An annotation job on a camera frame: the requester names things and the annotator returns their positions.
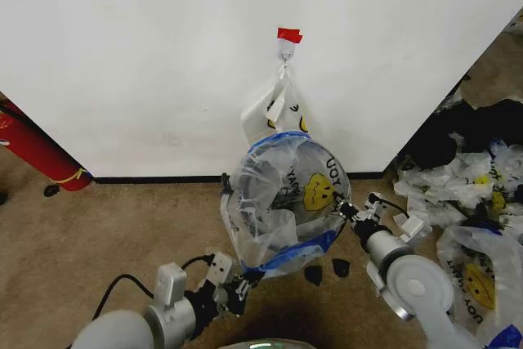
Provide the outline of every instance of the black cable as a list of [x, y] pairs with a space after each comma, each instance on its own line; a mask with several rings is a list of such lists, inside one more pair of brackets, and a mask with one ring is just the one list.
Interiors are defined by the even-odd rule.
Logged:
[[392, 202], [389, 202], [388, 200], [386, 199], [381, 199], [381, 198], [378, 198], [378, 200], [384, 204], [388, 204], [389, 206], [392, 206], [393, 208], [397, 208], [400, 212], [402, 212], [407, 218], [409, 218], [409, 214], [405, 211], [404, 208], [401, 208], [400, 206], [398, 206], [397, 204], [394, 204]]
[[105, 303], [107, 302], [107, 299], [109, 298], [109, 295], [113, 291], [114, 286], [122, 279], [127, 278], [128, 280], [134, 282], [138, 288], [142, 290], [143, 293], [145, 293], [149, 298], [153, 298], [153, 293], [146, 288], [145, 285], [143, 285], [142, 282], [140, 282], [134, 275], [130, 274], [121, 274], [118, 277], [116, 277], [113, 282], [109, 285], [109, 287], [106, 289], [104, 296], [100, 300], [100, 304], [98, 304], [98, 307], [96, 308], [95, 314], [92, 317], [92, 320], [96, 319], [98, 316], [100, 316], [101, 310], [104, 308]]
[[183, 270], [185, 270], [187, 267], [189, 267], [190, 265], [192, 265], [193, 263], [195, 263], [197, 261], [205, 262], [205, 263], [207, 263], [207, 266], [211, 266], [211, 263], [212, 263], [213, 259], [214, 259], [214, 254], [213, 253], [211, 253], [209, 255], [201, 255], [199, 257], [193, 257], [192, 259], [188, 260], [183, 265], [181, 265], [181, 268]]

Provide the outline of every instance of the black debris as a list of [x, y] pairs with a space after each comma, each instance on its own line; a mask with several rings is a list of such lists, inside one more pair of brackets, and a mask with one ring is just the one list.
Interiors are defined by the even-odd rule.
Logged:
[[351, 263], [345, 259], [333, 259], [334, 274], [340, 278], [346, 278], [349, 275], [351, 269]]
[[322, 275], [321, 266], [307, 266], [305, 268], [305, 279], [316, 286], [320, 286]]
[[50, 196], [58, 194], [58, 191], [60, 191], [60, 186], [57, 184], [51, 184], [43, 190], [43, 196], [49, 198]]

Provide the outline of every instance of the blue bag rim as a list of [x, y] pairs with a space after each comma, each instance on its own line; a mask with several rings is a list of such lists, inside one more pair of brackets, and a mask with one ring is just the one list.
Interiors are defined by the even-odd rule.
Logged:
[[339, 230], [338, 231], [332, 230], [332, 229], [327, 230], [324, 233], [322, 233], [321, 235], [315, 237], [314, 239], [307, 240], [304, 243], [295, 244], [291, 247], [288, 247], [288, 248], [280, 251], [279, 253], [274, 255], [269, 261], [267, 261], [257, 267], [248, 267], [245, 265], [244, 261], [241, 261], [242, 271], [243, 272], [248, 272], [248, 271], [267, 272], [267, 271], [277, 269], [284, 263], [293, 260], [298, 255], [298, 252], [301, 249], [304, 249], [304, 248], [307, 248], [310, 246], [319, 245], [321, 247], [321, 250], [324, 253], [327, 253], [330, 246], [333, 245], [334, 240], [336, 240], [338, 232], [339, 232]]
[[276, 134], [272, 134], [272, 135], [268, 136], [267, 138], [263, 138], [260, 141], [253, 143], [253, 145], [248, 150], [247, 154], [251, 154], [251, 152], [259, 145], [262, 145], [268, 141], [277, 141], [279, 139], [282, 139], [285, 136], [304, 136], [307, 139], [311, 139], [311, 136], [309, 134], [307, 134], [306, 132], [301, 132], [301, 131], [277, 132]]

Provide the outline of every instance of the baseboard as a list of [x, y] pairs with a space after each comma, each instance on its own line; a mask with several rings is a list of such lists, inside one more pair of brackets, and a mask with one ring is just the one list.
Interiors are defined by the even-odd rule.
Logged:
[[[381, 179], [383, 172], [350, 172], [351, 180]], [[221, 176], [95, 177], [99, 184], [219, 183]]]

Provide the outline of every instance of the yellow label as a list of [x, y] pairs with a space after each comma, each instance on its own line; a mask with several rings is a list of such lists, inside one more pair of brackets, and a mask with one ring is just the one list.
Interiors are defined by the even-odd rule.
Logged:
[[503, 197], [503, 194], [501, 192], [494, 191], [492, 193], [492, 207], [494, 208], [495, 212], [503, 210], [506, 204], [507, 202], [505, 201], [505, 198]]
[[320, 210], [333, 200], [334, 187], [324, 175], [315, 173], [305, 186], [303, 205], [309, 211]]
[[303, 132], [309, 132], [309, 129], [305, 125], [305, 118], [303, 116], [300, 118], [300, 130]]
[[474, 180], [474, 183], [476, 184], [489, 184], [489, 182], [489, 175], [479, 176], [477, 179]]
[[496, 304], [494, 282], [474, 263], [468, 263], [465, 266], [465, 288], [482, 306], [494, 309]]

